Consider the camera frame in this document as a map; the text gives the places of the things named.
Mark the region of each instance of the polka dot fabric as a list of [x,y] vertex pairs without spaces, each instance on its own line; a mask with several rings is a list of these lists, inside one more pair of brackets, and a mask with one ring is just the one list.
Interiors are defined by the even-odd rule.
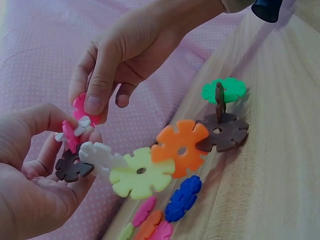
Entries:
[[[150,0],[7,0],[0,6],[0,110],[51,102],[67,113],[73,66],[90,40]],[[190,32],[163,66],[135,90],[126,108],[112,97],[107,124],[97,127],[113,152],[150,146],[170,121],[205,60],[240,23],[247,10],[222,14]],[[39,154],[47,133],[32,140],[27,161]],[[97,177],[75,214],[37,240],[93,240],[103,234],[122,200]]]

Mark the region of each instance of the wrist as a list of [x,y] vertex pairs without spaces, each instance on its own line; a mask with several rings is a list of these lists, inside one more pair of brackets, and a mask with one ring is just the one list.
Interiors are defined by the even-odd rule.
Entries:
[[155,0],[150,7],[162,23],[182,35],[226,11],[221,0]]

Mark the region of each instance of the yellow-green flower piece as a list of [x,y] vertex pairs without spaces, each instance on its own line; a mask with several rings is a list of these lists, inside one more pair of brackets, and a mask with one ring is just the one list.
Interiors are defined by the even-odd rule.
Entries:
[[113,191],[120,197],[127,197],[130,193],[132,199],[146,199],[156,192],[163,191],[171,182],[176,170],[173,159],[159,163],[151,161],[150,147],[142,147],[124,155],[128,163],[126,168],[113,168],[109,180],[113,184]]
[[129,222],[120,232],[117,240],[128,240],[134,232],[134,226]]

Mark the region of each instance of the white flower piece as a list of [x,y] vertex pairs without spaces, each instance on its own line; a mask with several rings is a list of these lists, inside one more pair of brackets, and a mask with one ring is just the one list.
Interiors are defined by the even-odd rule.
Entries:
[[65,136],[65,134],[63,132],[56,132],[54,134],[54,138],[57,142],[66,143],[68,141],[68,138]]
[[127,161],[119,153],[111,154],[111,148],[101,142],[92,143],[87,141],[81,144],[79,150],[81,162],[92,164],[94,176],[109,179],[110,170],[113,168],[126,168]]
[[[91,120],[88,116],[81,117],[78,122],[78,127],[73,131],[75,137],[81,136],[86,131],[86,128],[91,125]],[[68,138],[63,132],[56,132],[54,138],[57,142],[66,143],[68,141]]]
[[81,117],[78,122],[79,125],[73,132],[75,137],[81,136],[86,131],[86,128],[91,124],[90,117],[88,116]]

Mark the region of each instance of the hand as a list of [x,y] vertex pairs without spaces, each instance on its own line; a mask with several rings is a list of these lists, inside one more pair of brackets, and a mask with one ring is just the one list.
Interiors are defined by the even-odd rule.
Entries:
[[[37,160],[24,163],[34,135],[62,132],[75,119],[52,104],[40,104],[0,117],[0,239],[29,239],[61,227],[86,196],[95,177],[59,181],[53,173],[61,143],[52,133]],[[101,142],[87,130],[81,142]]]
[[72,73],[70,103],[87,92],[85,111],[102,113],[100,121],[104,123],[117,85],[115,103],[123,108],[138,84],[164,63],[183,36],[150,6],[129,12],[85,50]]

